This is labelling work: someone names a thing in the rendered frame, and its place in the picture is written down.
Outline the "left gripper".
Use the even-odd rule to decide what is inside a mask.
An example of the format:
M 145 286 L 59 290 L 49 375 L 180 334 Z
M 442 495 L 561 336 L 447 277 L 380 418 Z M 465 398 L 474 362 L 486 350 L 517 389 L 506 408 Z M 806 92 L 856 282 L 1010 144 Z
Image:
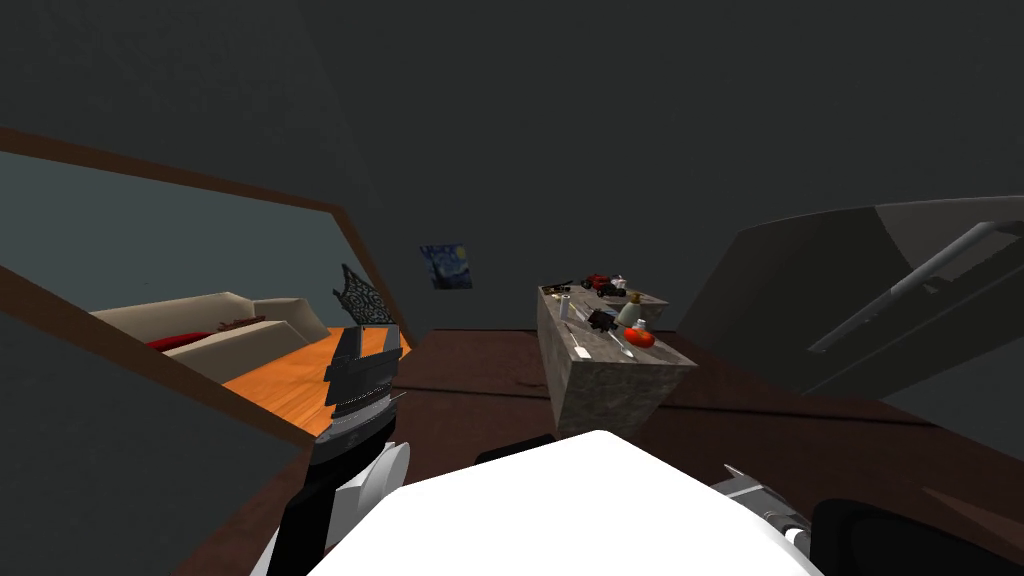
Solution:
M 397 375 L 402 359 L 400 327 L 387 325 L 382 352 L 367 357 L 362 357 L 362 332 L 360 326 L 341 331 L 325 371 L 324 380 L 329 383 L 325 406 L 341 406 L 388 388 Z

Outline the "black ornate iron screen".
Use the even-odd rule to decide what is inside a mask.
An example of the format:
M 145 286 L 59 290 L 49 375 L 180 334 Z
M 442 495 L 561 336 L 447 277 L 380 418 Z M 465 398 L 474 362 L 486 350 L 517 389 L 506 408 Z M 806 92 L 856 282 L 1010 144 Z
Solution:
M 358 326 L 397 325 L 380 293 L 347 264 L 342 265 L 344 287 L 332 293 Z

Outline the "blue night sky picture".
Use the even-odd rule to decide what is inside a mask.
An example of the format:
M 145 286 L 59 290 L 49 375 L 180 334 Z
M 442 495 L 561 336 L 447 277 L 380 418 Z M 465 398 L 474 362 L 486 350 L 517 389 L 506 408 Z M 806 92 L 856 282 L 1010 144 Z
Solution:
M 466 248 L 463 244 L 420 246 L 428 277 L 435 290 L 473 288 Z

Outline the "beige sofa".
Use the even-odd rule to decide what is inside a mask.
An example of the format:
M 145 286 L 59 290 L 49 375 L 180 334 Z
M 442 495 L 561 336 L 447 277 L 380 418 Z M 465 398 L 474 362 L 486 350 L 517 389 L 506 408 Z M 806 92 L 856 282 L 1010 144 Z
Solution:
M 222 292 L 92 315 L 219 384 L 330 335 L 304 298 Z

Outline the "grey marble table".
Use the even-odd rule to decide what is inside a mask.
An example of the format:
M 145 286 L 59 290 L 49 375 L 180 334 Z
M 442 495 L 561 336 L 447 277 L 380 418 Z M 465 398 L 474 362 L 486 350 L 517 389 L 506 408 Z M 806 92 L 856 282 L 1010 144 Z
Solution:
M 537 289 L 537 335 L 556 428 L 563 436 L 637 433 L 697 364 L 654 338 L 625 337 L 617 314 L 580 286 Z

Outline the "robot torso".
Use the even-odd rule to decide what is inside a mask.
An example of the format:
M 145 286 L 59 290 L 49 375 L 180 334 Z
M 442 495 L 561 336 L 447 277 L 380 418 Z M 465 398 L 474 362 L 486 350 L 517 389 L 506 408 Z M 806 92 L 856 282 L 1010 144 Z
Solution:
M 590 431 L 398 488 L 308 576 L 822 576 L 739 502 Z

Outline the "grey appliance door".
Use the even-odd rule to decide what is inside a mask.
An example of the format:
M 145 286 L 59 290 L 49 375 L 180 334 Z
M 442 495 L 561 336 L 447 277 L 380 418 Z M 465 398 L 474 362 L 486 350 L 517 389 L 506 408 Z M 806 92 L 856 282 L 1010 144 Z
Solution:
M 680 323 L 731 366 L 798 394 L 881 399 L 1024 337 L 1024 235 L 995 232 L 824 353 L 807 348 L 1024 195 L 834 210 L 739 232 Z

